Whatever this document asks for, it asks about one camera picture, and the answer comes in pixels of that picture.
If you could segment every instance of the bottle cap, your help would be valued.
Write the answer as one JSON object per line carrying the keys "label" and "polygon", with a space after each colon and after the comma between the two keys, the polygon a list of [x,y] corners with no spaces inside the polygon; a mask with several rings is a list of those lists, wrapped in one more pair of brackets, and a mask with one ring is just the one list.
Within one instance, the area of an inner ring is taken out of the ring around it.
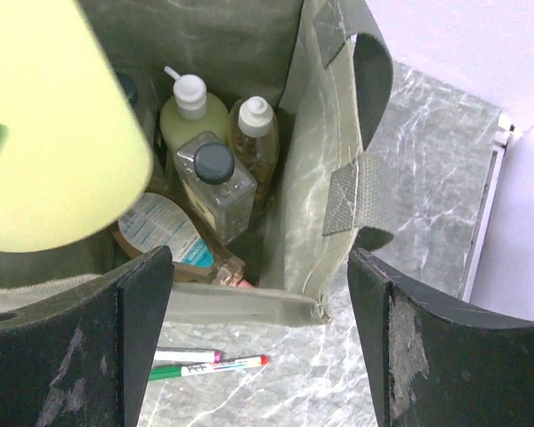
{"label": "bottle cap", "polygon": [[125,93],[131,107],[136,107],[136,103],[139,100],[139,90],[136,87],[136,83],[133,78],[128,74],[117,72],[118,82],[121,84],[121,89]]}
{"label": "bottle cap", "polygon": [[261,96],[252,96],[239,109],[239,129],[251,138],[267,134],[273,123],[273,109]]}
{"label": "bottle cap", "polygon": [[235,157],[220,142],[204,144],[194,154],[194,172],[206,184],[223,184],[230,180],[234,171]]}
{"label": "bottle cap", "polygon": [[164,71],[175,80],[173,91],[180,116],[187,120],[199,120],[205,116],[207,88],[204,80],[193,74],[180,76],[168,66]]}

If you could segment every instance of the white label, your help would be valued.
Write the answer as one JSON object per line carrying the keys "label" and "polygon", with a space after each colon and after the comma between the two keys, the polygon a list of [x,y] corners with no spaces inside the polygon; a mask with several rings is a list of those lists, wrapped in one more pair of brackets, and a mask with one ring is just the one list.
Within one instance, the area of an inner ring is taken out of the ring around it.
{"label": "white label", "polygon": [[210,210],[205,207],[202,202],[199,201],[198,196],[196,196],[196,193],[194,193],[194,190],[190,188],[190,185],[188,185],[188,183],[184,183],[184,188],[186,189],[186,194],[188,194],[190,202],[192,202],[194,207],[196,207],[196,211],[199,213],[199,216],[206,220],[206,222],[210,224],[210,227],[217,231],[217,228],[215,227],[214,214],[211,213]]}
{"label": "white label", "polygon": [[125,240],[142,253],[168,246],[175,262],[204,268],[214,263],[188,215],[159,194],[144,193],[118,220],[118,228]]}

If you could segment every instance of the yellow bottle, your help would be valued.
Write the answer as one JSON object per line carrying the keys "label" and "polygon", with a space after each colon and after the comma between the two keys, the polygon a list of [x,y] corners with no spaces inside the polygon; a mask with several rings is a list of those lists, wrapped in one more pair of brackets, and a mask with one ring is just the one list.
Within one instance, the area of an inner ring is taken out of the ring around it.
{"label": "yellow bottle", "polygon": [[160,132],[171,154],[204,131],[215,133],[227,144],[230,115],[223,102],[207,91],[200,77],[180,76],[170,67],[165,72],[175,80],[174,96],[160,112]]}

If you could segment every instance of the bottle with white cap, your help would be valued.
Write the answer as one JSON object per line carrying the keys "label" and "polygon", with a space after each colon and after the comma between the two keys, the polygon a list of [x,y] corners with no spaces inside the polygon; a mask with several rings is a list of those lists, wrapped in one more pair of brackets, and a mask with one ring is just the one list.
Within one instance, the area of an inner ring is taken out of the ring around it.
{"label": "bottle with white cap", "polygon": [[263,210],[279,159],[277,118],[265,98],[252,96],[236,102],[230,113],[228,145],[257,181],[256,216]]}
{"label": "bottle with white cap", "polygon": [[193,74],[181,76],[166,66],[174,81],[172,96],[160,112],[160,132],[173,154],[184,143],[204,131],[213,132],[227,143],[230,116],[223,102],[207,91],[206,83]]}

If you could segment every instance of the white wall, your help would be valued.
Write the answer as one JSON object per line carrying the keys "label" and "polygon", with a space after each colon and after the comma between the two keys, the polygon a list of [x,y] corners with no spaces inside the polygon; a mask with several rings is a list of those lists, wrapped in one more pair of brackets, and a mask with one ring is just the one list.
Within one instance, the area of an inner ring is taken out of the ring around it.
{"label": "white wall", "polygon": [[367,0],[396,60],[534,125],[534,0]]}
{"label": "white wall", "polygon": [[534,0],[367,3],[394,59],[502,107],[527,132],[506,155],[471,303],[534,320]]}

